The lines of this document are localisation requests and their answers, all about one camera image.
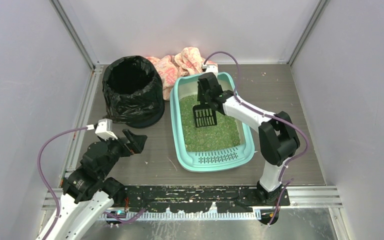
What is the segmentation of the black litter scoop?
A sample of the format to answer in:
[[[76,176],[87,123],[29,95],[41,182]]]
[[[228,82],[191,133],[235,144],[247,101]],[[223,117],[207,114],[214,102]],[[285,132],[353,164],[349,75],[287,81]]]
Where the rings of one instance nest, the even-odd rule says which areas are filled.
[[[213,127],[217,123],[216,111],[208,103],[200,103],[192,108],[194,126],[196,128]]]

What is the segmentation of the bin with black bag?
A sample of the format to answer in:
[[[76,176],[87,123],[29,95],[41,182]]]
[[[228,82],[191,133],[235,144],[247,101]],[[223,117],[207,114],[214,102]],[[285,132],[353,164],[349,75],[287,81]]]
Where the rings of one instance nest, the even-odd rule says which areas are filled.
[[[156,124],[165,112],[162,79],[150,60],[140,55],[109,64],[102,79],[106,118],[143,129]]]

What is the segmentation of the teal litter box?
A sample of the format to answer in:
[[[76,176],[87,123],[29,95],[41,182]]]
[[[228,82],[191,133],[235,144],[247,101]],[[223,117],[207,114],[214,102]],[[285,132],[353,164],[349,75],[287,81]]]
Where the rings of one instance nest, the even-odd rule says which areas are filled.
[[[198,77],[195,74],[178,78],[170,93],[171,126],[180,165],[190,172],[205,173],[225,171],[248,163],[254,156],[255,145],[250,127],[238,120],[234,122],[235,130],[232,132],[234,137],[238,137],[238,144],[222,149],[211,141],[210,151],[187,150],[187,124],[181,120],[181,114],[192,113],[193,107],[182,110],[180,100],[198,93]]]

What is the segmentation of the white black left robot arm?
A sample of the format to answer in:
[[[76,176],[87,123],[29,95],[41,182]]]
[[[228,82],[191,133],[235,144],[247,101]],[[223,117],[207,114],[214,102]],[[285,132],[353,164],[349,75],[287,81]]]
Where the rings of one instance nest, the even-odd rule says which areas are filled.
[[[122,131],[123,137],[92,125],[86,130],[95,130],[99,141],[88,147],[80,167],[63,179],[61,197],[50,187],[41,167],[43,151],[51,141],[39,150],[37,169],[55,201],[54,217],[37,236],[39,240],[80,240],[108,208],[127,201],[125,186],[108,175],[120,158],[140,154],[148,137],[128,129]]]

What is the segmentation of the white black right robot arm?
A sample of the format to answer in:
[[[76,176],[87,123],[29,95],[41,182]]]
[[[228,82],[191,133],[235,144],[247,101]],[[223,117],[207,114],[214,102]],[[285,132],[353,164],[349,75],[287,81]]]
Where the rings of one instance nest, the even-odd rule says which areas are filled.
[[[266,163],[256,185],[256,195],[265,203],[278,199],[288,161],[300,147],[290,116],[284,111],[275,114],[257,108],[240,98],[235,91],[223,90],[212,72],[198,77],[197,100],[199,104],[192,108],[195,127],[216,126],[216,113],[220,113],[258,133],[260,152]]]

